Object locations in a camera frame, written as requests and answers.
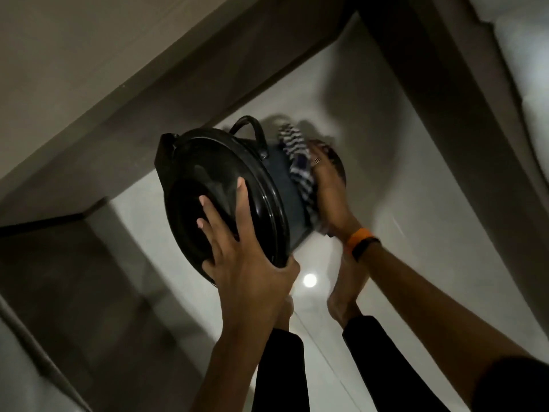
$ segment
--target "checkered cloth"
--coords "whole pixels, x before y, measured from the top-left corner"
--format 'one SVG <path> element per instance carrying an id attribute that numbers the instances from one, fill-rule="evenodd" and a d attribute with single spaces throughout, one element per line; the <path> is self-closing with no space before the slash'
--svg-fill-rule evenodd
<path id="1" fill-rule="evenodd" d="M 307 147 L 302 132 L 292 124 L 285 122 L 278 128 L 278 140 L 290 159 L 290 179 L 298 187 L 301 199 L 305 203 L 311 225 L 320 229 L 319 206 L 317 204 L 317 184 L 311 172 L 311 152 Z M 326 154 L 333 152 L 332 148 L 320 140 L 313 140 Z"/>

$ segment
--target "black wristband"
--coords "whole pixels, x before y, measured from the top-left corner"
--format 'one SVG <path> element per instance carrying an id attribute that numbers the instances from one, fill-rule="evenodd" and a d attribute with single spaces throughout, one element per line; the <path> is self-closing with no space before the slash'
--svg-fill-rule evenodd
<path id="1" fill-rule="evenodd" d="M 381 241 L 377 237 L 365 238 L 359 244 L 357 244 L 353 249 L 353 259 L 355 259 L 358 262 L 360 259 L 360 256 L 362 256 L 362 253 L 364 253 L 368 248 L 368 246 L 372 243 L 381 243 Z"/>

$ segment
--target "orange wristband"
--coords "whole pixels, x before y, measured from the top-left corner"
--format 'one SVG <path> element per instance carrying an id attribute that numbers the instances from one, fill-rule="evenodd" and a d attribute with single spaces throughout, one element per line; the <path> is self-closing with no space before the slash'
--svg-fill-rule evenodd
<path id="1" fill-rule="evenodd" d="M 347 254 L 353 255 L 353 250 L 355 249 L 356 245 L 359 244 L 361 241 L 365 240 L 366 238 L 370 238 L 370 237 L 374 237 L 372 232 L 367 228 L 361 228 L 347 240 L 344 251 Z"/>

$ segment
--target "black handle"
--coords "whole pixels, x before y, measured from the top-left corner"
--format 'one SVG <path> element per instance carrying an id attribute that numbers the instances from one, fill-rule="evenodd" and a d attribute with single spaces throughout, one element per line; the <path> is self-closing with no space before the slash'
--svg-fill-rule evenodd
<path id="1" fill-rule="evenodd" d="M 267 140 L 265 139 L 265 133 L 261 124 L 257 121 L 256 118 L 253 118 L 249 115 L 240 117 L 234 126 L 229 130 L 229 133 L 235 135 L 246 124 L 251 124 L 255 132 L 255 141 L 257 142 L 257 150 L 259 151 L 259 157 L 261 160 L 264 160 L 269 157 L 269 152 L 267 149 Z"/>

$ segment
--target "slow cooker lid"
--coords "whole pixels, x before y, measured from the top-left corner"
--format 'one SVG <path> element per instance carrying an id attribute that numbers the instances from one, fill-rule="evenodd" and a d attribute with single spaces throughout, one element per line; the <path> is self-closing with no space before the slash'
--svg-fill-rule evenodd
<path id="1" fill-rule="evenodd" d="M 198 200 L 206 195 L 238 239 L 235 221 L 237 179 L 246 180 L 257 239 L 267 258 L 286 263 L 288 223 L 282 201 L 259 155 L 231 134 L 217 129 L 192 130 L 175 139 L 170 159 L 171 187 L 165 189 L 170 228 L 182 252 L 202 275 L 212 258 L 208 240 L 196 220 L 206 218 Z"/>

